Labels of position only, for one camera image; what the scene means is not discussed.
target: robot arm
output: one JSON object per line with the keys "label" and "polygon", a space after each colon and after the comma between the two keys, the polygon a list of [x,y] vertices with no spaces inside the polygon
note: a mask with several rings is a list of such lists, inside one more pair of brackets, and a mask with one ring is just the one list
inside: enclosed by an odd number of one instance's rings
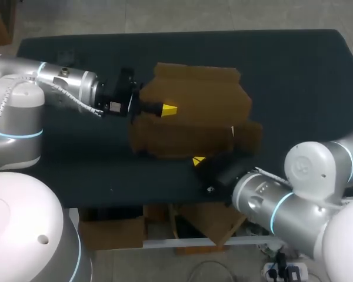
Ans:
{"label": "robot arm", "polygon": [[0,55],[0,170],[39,160],[43,104],[99,117],[131,114],[131,120],[141,112],[157,117],[177,112],[162,102],[141,101],[132,69],[121,69],[113,93],[105,93],[93,72]]}
{"label": "robot arm", "polygon": [[95,109],[95,73],[0,55],[0,170],[21,169],[41,155],[42,108]]}
{"label": "robot arm", "polygon": [[305,142],[285,159],[291,187],[260,173],[237,183],[234,206],[283,241],[322,263],[332,282],[353,281],[353,134],[333,142]]}

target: white cable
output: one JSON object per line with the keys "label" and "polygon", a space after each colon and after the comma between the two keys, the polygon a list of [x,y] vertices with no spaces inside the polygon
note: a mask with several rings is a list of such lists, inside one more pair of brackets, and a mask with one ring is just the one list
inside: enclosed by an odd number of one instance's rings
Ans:
{"label": "white cable", "polygon": [[4,97],[2,98],[2,101],[1,101],[1,104],[0,104],[0,118],[2,116],[2,113],[4,111],[4,108],[6,106],[6,104],[8,103],[9,101],[9,98],[11,97],[12,95],[12,92],[13,92],[13,89],[19,85],[20,83],[24,83],[28,80],[34,80],[34,78],[31,78],[31,77],[23,77],[23,76],[18,76],[18,77],[15,77],[13,78],[13,81],[9,84],[9,86],[7,87],[7,89],[5,90],[5,94],[4,94]]}
{"label": "white cable", "polygon": [[60,93],[64,94],[65,96],[67,96],[68,98],[70,98],[70,100],[72,100],[73,102],[75,102],[77,105],[79,105],[80,107],[84,108],[85,110],[88,110],[89,112],[91,112],[92,114],[102,117],[102,115],[100,115],[101,113],[103,113],[103,110],[98,110],[98,109],[94,109],[93,107],[90,107],[84,103],[82,103],[80,100],[78,100],[75,96],[73,96],[72,94],[70,94],[67,90],[65,90],[64,88],[62,88],[61,86],[54,84],[52,82],[48,82],[45,81],[43,79],[35,79],[35,81],[46,84],[52,88],[54,88],[55,90],[59,91]]}
{"label": "white cable", "polygon": [[277,176],[277,175],[274,175],[274,174],[272,174],[272,173],[270,173],[270,172],[266,172],[265,170],[262,170],[262,169],[259,168],[259,167],[255,167],[255,170],[256,170],[258,173],[260,173],[260,174],[263,174],[263,175],[265,175],[265,176],[268,176],[268,177],[272,178],[273,180],[276,180],[277,182],[280,182],[280,183],[285,184],[285,185],[287,185],[287,186],[289,186],[289,187],[292,187],[292,185],[290,184],[289,181],[287,181],[287,180],[285,180],[285,179],[283,179],[283,178],[281,178],[281,177],[279,177],[279,176]]}

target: plug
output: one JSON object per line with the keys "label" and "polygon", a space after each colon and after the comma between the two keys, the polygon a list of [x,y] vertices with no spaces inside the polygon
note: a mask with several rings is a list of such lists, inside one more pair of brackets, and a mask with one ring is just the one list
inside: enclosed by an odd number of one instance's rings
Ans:
{"label": "plug", "polygon": [[276,269],[271,268],[270,270],[268,270],[268,275],[270,276],[270,278],[273,278],[274,282],[277,282],[278,274]]}

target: cardboard box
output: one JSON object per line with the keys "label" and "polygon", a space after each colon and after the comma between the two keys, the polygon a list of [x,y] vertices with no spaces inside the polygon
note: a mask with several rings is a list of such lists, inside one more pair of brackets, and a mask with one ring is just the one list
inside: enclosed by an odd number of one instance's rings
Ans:
{"label": "cardboard box", "polygon": [[96,220],[93,209],[78,209],[78,231],[88,250],[142,248],[145,239],[144,217],[132,219]]}
{"label": "cardboard box", "polygon": [[134,152],[193,157],[232,151],[235,145],[258,148],[262,127],[247,121],[251,100],[238,84],[236,69],[159,63],[154,72],[140,99],[177,106],[178,111],[162,118],[137,116],[129,127]]}
{"label": "cardboard box", "polygon": [[0,0],[0,45],[12,43],[17,0]]}

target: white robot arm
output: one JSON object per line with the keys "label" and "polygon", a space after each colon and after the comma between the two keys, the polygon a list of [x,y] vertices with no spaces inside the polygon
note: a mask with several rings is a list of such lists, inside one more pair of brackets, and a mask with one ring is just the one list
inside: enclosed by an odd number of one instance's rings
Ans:
{"label": "white robot arm", "polygon": [[305,142],[285,158],[292,188],[260,173],[236,185],[234,206],[297,250],[322,263],[332,282],[353,281],[353,134],[327,143]]}
{"label": "white robot arm", "polygon": [[40,159],[45,103],[101,116],[93,108],[100,85],[93,72],[0,55],[0,170]]}

